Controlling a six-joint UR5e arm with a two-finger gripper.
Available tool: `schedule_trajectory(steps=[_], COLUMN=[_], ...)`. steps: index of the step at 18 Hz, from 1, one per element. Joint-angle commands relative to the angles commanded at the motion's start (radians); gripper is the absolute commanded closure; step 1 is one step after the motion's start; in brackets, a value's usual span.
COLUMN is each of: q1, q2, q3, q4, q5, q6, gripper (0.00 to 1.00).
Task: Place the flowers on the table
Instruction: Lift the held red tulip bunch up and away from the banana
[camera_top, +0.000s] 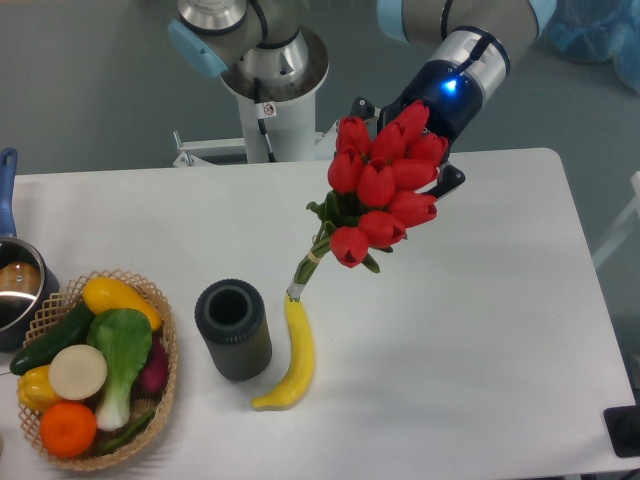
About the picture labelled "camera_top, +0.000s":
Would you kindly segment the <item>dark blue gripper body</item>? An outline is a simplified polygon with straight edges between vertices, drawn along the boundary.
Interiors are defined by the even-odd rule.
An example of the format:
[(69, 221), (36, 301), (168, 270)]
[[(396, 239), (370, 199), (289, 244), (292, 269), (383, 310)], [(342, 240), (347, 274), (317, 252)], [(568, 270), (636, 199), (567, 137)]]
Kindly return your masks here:
[(453, 143), (505, 80), (510, 59), (490, 33), (464, 26), (453, 31), (391, 104), (377, 127), (390, 124), (416, 101), (429, 109), (428, 131)]

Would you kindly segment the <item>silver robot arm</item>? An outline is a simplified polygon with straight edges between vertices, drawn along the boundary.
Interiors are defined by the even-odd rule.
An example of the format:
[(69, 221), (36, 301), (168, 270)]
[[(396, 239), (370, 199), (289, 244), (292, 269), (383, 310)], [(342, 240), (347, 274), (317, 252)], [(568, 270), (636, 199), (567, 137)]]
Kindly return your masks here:
[[(389, 105), (355, 114), (385, 126), (411, 103), (430, 111), (425, 128), (454, 142), (541, 35), (553, 1), (380, 1), (377, 21), (406, 43), (434, 41), (427, 63)], [(238, 102), (247, 160), (309, 160), (317, 139), (315, 94), (327, 50), (300, 21), (297, 1), (181, 1), (168, 35), (201, 75), (220, 78)]]

